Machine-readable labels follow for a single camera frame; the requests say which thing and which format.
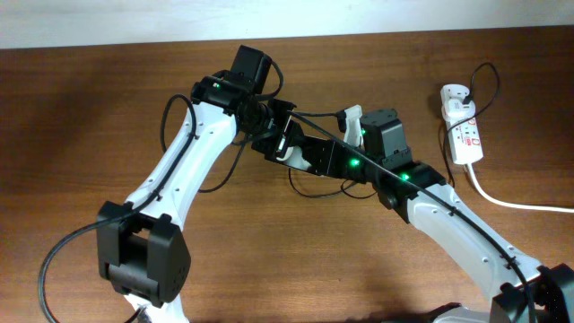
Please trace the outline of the black Galaxy flip phone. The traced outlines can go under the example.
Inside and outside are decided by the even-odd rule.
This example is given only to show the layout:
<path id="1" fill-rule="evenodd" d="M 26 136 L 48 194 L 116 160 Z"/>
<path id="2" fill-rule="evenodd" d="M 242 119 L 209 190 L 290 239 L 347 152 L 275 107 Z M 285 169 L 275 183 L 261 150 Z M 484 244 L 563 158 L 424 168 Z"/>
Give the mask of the black Galaxy flip phone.
<path id="1" fill-rule="evenodd" d="M 277 147 L 275 148 L 275 159 L 283 162 L 292 155 L 292 141 L 294 137 L 294 122 L 289 120 L 283 129 Z"/>

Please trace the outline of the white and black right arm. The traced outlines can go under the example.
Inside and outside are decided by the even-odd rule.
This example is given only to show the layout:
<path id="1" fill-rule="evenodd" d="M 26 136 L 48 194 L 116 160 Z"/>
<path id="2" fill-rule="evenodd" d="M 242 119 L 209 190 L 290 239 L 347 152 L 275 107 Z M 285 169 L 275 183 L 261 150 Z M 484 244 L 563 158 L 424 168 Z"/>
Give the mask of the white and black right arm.
<path id="1" fill-rule="evenodd" d="M 380 203 L 428 235 L 491 299 L 486 312 L 450 303 L 416 322 L 571 322 L 573 271 L 544 266 L 473 213 L 432 167 L 412 159 L 403 137 L 350 143 L 298 135 L 279 148 L 297 170 L 370 183 Z"/>

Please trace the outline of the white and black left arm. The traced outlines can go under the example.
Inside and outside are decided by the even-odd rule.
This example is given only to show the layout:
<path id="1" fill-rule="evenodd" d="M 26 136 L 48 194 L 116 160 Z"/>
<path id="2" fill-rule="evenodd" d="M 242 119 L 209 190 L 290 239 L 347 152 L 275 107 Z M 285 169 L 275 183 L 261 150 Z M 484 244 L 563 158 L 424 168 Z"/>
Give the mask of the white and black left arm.
<path id="1" fill-rule="evenodd" d="M 222 71 L 196 83 L 174 141 L 144 183 L 97 221 L 100 276 L 134 307 L 134 322 L 185 322 L 180 291 L 191 256 L 183 237 L 207 173 L 237 133 L 246 144 L 279 135 L 291 103 L 264 96 L 258 83 Z"/>

